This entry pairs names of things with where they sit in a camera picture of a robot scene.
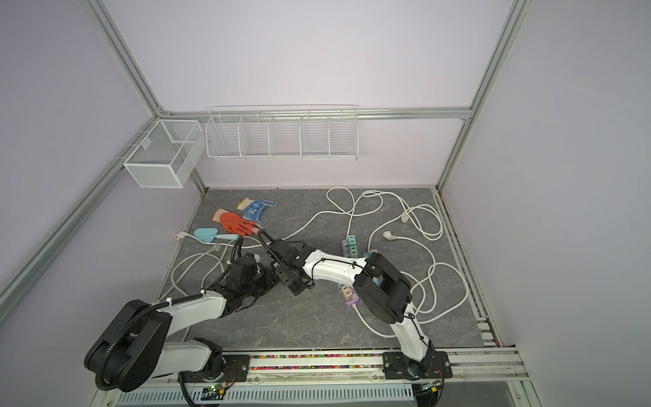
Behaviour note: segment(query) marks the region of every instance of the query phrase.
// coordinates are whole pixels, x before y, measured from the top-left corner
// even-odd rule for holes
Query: lavender wall
[[[540,0],[444,193],[543,406],[648,406],[651,3]]]

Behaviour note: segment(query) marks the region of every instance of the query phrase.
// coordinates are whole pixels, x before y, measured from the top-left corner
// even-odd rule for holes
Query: orange glove
[[[240,215],[222,208],[217,209],[212,220],[220,222],[228,232],[237,233],[240,236],[250,236],[260,230],[255,227],[255,222],[244,220]]]

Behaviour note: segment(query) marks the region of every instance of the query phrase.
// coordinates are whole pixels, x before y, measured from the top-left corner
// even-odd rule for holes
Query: white wire basket
[[[158,120],[124,161],[144,188],[183,188],[204,150],[197,120]]]
[[[353,158],[359,155],[357,111],[210,107],[208,157],[215,160]]]

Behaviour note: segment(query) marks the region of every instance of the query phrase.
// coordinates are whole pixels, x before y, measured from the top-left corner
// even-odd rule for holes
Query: gray marble floor
[[[402,196],[409,205],[428,203],[434,205],[431,191],[426,188],[390,189]],[[266,224],[266,231],[274,238],[284,238],[303,226],[321,210],[337,210],[327,199],[326,189],[252,189],[252,190],[210,190],[201,204],[192,224],[192,231],[199,227],[216,227],[222,232],[219,223],[212,221],[214,212],[220,208],[236,211],[237,204],[244,198],[267,199],[277,202],[276,207],[266,208],[261,220]],[[352,190],[355,197],[361,189]],[[350,195],[343,189],[330,193],[330,197],[343,209],[351,207]],[[380,203],[379,197],[362,198],[357,213],[368,212]],[[364,253],[370,233],[382,223],[395,218],[402,212],[402,207],[395,197],[385,195],[384,205],[377,212],[354,218],[351,233],[357,238],[358,247]],[[417,212],[426,231],[438,231],[438,222],[425,212]],[[326,253],[341,254],[341,240],[346,237],[348,216],[336,214],[319,215],[309,226],[292,240],[303,240],[308,245],[322,249]],[[395,235],[407,236],[418,240],[432,250],[438,262],[455,264],[448,240],[442,237],[429,242],[415,230],[410,222],[399,220],[384,227]],[[176,262],[194,253],[202,253],[208,248],[194,239],[186,238]],[[399,270],[415,277],[423,278],[431,265],[431,257],[421,247],[412,242],[388,241],[377,232],[371,243]],[[269,257],[261,248],[250,249],[262,256],[267,264]],[[200,289],[201,279],[215,265],[215,260],[204,257],[198,261],[179,282],[179,286],[188,293]],[[176,271],[180,275],[187,266]],[[221,270],[208,277],[206,285],[216,279]],[[169,278],[165,290],[170,287]],[[431,318],[457,303],[464,296],[464,286],[458,275],[444,266],[437,266],[433,276],[437,292],[437,305],[429,316],[419,315],[420,320]],[[431,306],[432,289],[427,285],[427,299],[423,309]],[[414,302],[421,300],[421,289],[414,292]],[[368,309],[360,303],[360,312],[376,330],[392,334],[390,327],[376,320]],[[436,347],[474,347],[483,346],[481,334],[473,316],[471,306],[465,302],[459,308],[430,324],[423,326],[424,332]],[[336,284],[330,281],[317,281],[313,290],[306,290],[299,296],[293,296],[287,288],[278,284],[265,296],[261,297],[251,308],[233,313],[217,320],[204,321],[190,329],[189,338],[204,337],[220,344],[225,350],[252,350],[255,348],[398,348],[395,338],[378,337],[369,331],[359,320],[355,312],[346,308]]]

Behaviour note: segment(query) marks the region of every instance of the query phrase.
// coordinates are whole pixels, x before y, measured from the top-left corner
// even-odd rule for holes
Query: black bracket
[[[384,362],[382,371],[387,379],[436,379],[441,378],[439,370],[444,378],[452,377],[452,367],[447,353],[434,350],[431,343],[420,362],[408,358],[402,352],[384,352],[382,360]]]
[[[251,355],[222,355],[224,358],[223,372],[224,375],[219,379],[220,382],[231,382],[235,376],[236,382],[246,382],[249,374],[249,362]],[[186,383],[206,383],[204,375],[201,372],[184,372],[183,379]]]

